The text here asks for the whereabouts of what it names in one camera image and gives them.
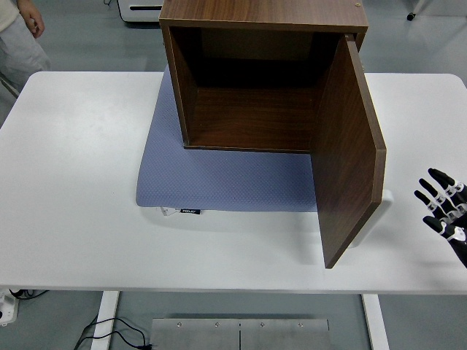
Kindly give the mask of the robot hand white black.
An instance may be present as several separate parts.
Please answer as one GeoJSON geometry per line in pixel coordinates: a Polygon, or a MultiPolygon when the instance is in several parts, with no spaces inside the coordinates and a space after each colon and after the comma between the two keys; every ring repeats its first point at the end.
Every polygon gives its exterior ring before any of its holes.
{"type": "Polygon", "coordinates": [[[431,213],[422,220],[448,242],[466,267],[466,184],[436,168],[429,168],[428,174],[444,192],[439,192],[427,180],[419,179],[420,185],[431,195],[429,198],[419,190],[414,191],[415,197],[431,213]]]}

